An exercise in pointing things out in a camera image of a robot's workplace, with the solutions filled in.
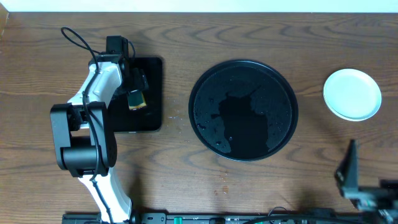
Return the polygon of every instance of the black round plate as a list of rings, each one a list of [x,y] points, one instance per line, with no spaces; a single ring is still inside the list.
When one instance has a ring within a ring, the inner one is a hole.
[[[232,60],[193,87],[189,118],[200,141],[236,161],[267,158],[293,136],[299,108],[286,79],[268,65]]]

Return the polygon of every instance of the wood grain surface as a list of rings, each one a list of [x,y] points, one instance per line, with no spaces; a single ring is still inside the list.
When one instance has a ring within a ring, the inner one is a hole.
[[[1,223],[60,223],[65,212],[98,211],[85,187],[55,162],[50,108],[77,92],[90,60],[64,39],[61,26],[99,51],[107,35],[122,35],[138,57],[163,58],[162,128],[116,135],[118,174],[141,210],[354,212],[333,178],[352,138],[361,146],[361,184],[398,179],[397,14],[12,13],[0,48]],[[200,75],[236,58],[274,67],[298,99],[293,138],[257,162],[206,149],[188,118]],[[323,83],[341,68],[362,70],[379,84],[382,105],[371,119],[345,121],[326,107]]]

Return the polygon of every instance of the white wall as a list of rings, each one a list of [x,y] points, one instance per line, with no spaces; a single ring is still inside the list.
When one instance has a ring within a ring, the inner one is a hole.
[[[10,12],[398,12],[398,0],[0,0]]]

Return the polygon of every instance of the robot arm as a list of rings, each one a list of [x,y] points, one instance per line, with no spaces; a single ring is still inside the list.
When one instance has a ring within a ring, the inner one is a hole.
[[[124,193],[114,170],[117,147],[113,129],[108,121],[108,106],[113,95],[128,94],[134,86],[123,85],[131,79],[129,73],[127,39],[109,36],[106,39],[106,52],[96,56],[99,74],[87,91],[87,108],[99,143],[97,153],[93,133],[90,136],[72,136],[71,132],[89,128],[83,110],[83,95],[87,84],[94,77],[96,65],[89,63],[89,74],[78,93],[68,103],[54,105],[50,112],[55,153],[58,166],[69,170],[78,177],[92,194],[99,209],[101,219],[109,223],[130,222],[131,199]],[[96,169],[97,156],[99,167]],[[95,170],[98,175],[90,181]]]
[[[396,223],[398,181],[381,180],[380,187],[359,186],[355,140],[351,140],[345,158],[335,172],[335,179],[341,196],[350,199],[358,210],[373,214],[372,223]]]

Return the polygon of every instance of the white dish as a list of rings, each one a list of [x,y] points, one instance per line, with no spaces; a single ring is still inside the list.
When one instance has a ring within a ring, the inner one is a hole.
[[[323,86],[323,98],[329,109],[348,121],[363,121],[381,106],[381,91],[366,73],[342,69],[331,74]]]

